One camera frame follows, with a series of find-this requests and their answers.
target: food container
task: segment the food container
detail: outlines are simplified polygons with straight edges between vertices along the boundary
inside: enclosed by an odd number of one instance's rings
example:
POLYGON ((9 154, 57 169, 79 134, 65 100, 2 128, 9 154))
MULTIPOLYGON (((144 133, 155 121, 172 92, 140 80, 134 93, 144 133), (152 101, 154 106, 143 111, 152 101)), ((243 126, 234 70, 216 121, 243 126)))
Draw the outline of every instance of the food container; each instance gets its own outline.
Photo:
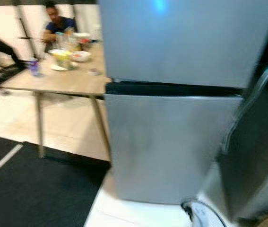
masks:
POLYGON ((53 56, 53 58, 56 60, 56 64, 60 67, 63 67, 65 69, 72 68, 71 65, 71 55, 72 53, 66 50, 50 50, 49 53, 53 56))

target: metal table leg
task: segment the metal table leg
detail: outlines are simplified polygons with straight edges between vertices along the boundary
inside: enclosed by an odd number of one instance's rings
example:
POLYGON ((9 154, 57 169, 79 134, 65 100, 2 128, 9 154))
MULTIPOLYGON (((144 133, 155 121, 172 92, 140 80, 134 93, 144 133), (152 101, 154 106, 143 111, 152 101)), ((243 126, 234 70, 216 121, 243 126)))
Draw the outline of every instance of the metal table leg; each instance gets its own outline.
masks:
POLYGON ((38 92, 38 91, 35 92, 39 158, 43 158, 45 156, 44 147, 43 147, 43 109, 41 105, 42 97, 43 97, 43 92, 38 92))
POLYGON ((107 136, 106 131, 105 131, 104 121, 102 119, 99 104, 98 104, 95 96, 89 96, 89 97, 90 97, 90 100, 92 102, 92 106, 93 106, 94 113, 96 116, 98 128, 100 130, 102 139, 104 141, 105 148, 106 148, 107 152, 109 153, 109 157, 111 158, 111 146, 110 146, 109 139, 108 139, 108 136, 107 136))

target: wooden tabletop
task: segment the wooden tabletop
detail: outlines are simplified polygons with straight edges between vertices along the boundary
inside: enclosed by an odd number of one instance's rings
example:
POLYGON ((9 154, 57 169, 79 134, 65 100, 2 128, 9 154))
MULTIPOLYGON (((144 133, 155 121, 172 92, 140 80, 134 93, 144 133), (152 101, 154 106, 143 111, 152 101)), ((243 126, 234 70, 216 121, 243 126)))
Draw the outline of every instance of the wooden tabletop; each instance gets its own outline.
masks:
POLYGON ((105 77, 104 52, 101 44, 93 44, 88 50, 92 55, 87 62, 78 63, 73 70, 54 71, 50 67, 54 59, 48 56, 41 65, 42 77, 34 77, 30 70, 25 70, 1 85, 14 90, 57 92, 77 95, 103 95, 104 86, 111 80, 105 77), (88 70, 96 68, 99 76, 91 76, 88 70))

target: plate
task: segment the plate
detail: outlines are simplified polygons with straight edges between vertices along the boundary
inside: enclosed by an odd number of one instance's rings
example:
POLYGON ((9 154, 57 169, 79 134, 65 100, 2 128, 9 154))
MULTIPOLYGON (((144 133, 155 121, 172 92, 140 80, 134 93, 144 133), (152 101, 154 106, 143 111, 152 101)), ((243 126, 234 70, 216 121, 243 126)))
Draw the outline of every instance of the plate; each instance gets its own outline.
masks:
POLYGON ((70 68, 70 69, 67 69, 67 68, 63 68, 63 67, 60 67, 60 66, 58 66, 58 65, 51 65, 51 69, 52 70, 55 70, 55 71, 67 71, 67 70, 72 70, 72 69, 74 69, 74 68, 76 68, 77 66, 78 66, 78 63, 76 63, 76 62, 73 62, 73 61, 71 61, 71 65, 72 65, 72 67, 70 68))

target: dark blue shirt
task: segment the dark blue shirt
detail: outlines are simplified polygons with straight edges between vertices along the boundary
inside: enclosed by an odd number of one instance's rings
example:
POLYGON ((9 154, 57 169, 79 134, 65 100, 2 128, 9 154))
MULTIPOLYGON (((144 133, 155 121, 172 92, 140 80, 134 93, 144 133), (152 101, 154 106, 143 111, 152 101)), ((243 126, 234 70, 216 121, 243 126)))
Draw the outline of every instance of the dark blue shirt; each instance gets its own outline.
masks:
POLYGON ((73 19, 67 17, 61 17, 61 19, 62 19, 62 27, 58 27, 53 22, 50 22, 48 23, 45 29, 51 31, 52 33, 56 33, 56 32, 64 32, 64 30, 67 27, 73 27, 73 28, 76 27, 75 21, 73 19))

